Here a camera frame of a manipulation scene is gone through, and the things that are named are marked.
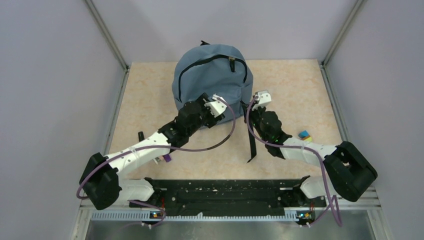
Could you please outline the purple black highlighter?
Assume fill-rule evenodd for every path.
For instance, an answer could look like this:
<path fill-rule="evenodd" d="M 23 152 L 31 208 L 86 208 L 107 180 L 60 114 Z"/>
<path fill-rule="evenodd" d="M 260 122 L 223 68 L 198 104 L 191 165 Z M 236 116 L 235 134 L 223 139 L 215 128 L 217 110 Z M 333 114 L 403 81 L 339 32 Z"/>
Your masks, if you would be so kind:
<path fill-rule="evenodd" d="M 165 162 L 167 162 L 167 163 L 172 160 L 171 156 L 168 155 L 168 154 L 167 155 L 164 155 L 163 158 L 164 158 Z"/>

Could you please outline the blue grey backpack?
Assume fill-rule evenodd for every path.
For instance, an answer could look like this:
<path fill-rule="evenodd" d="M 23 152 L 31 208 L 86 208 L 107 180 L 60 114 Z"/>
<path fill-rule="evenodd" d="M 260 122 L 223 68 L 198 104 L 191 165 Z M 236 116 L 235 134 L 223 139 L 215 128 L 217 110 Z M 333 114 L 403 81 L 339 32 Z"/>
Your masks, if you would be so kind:
<path fill-rule="evenodd" d="M 225 118 L 216 125 L 231 123 L 229 134 L 215 149 L 234 133 L 236 120 L 245 114 L 245 104 L 253 93 L 254 76 L 242 53 L 234 46 L 202 42 L 187 51 L 176 64 L 171 90 L 176 109 L 186 102 L 195 101 L 206 93 L 223 98 L 232 108 L 224 112 Z"/>

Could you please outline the green black marker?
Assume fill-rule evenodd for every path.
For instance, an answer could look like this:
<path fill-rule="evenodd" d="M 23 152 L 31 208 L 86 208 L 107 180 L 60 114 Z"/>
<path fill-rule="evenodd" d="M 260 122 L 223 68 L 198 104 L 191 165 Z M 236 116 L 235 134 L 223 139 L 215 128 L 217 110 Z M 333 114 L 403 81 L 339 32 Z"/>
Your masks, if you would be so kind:
<path fill-rule="evenodd" d="M 145 139 L 145 135 L 144 135 L 144 132 L 143 131 L 139 131 L 137 133 L 137 136 L 138 136 L 138 141 L 139 142 L 141 142 L 141 141 L 143 141 Z"/>

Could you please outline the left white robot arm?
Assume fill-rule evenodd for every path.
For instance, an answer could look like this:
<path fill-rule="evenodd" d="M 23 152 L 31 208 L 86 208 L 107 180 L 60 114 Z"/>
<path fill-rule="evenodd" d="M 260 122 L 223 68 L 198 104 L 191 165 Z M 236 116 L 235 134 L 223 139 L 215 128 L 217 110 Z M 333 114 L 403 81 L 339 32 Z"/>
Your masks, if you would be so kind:
<path fill-rule="evenodd" d="M 149 207 L 160 202 L 160 193 L 145 179 L 127 179 L 128 173 L 140 166 L 170 154 L 185 151 L 183 146 L 200 128 L 211 128 L 233 113 L 230 105 L 220 96 L 211 98 L 203 93 L 198 99 L 188 101 L 177 116 L 144 140 L 103 156 L 93 154 L 81 175 L 77 198 L 90 200 L 97 210 L 104 210 L 116 202 L 142 201 Z"/>

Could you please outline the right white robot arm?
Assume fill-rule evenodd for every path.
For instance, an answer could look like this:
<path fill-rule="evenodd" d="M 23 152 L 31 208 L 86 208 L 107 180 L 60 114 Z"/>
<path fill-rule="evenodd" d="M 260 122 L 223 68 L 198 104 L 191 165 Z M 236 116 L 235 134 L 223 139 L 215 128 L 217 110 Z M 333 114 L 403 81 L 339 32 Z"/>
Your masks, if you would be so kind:
<path fill-rule="evenodd" d="M 282 130 L 276 112 L 265 107 L 251 109 L 246 116 L 273 157 L 299 160 L 324 169 L 325 178 L 307 177 L 293 192 L 293 200 L 299 206 L 307 206 L 313 198 L 325 194 L 356 202 L 378 178 L 376 169 L 349 141 L 324 145 L 295 138 Z"/>

